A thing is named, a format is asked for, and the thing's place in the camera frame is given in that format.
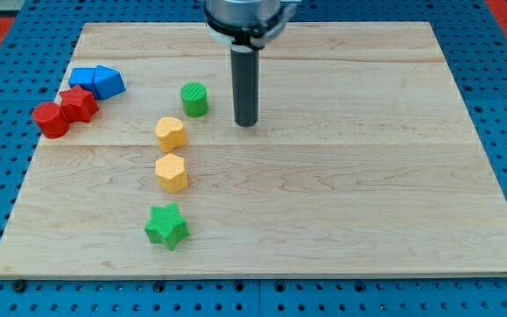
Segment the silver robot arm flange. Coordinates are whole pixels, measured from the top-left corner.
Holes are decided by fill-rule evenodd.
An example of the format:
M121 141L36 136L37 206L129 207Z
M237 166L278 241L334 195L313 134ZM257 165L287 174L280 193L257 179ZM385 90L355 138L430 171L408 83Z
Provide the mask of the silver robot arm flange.
M248 52L275 40L300 4L295 0L206 0L203 10L215 41Z

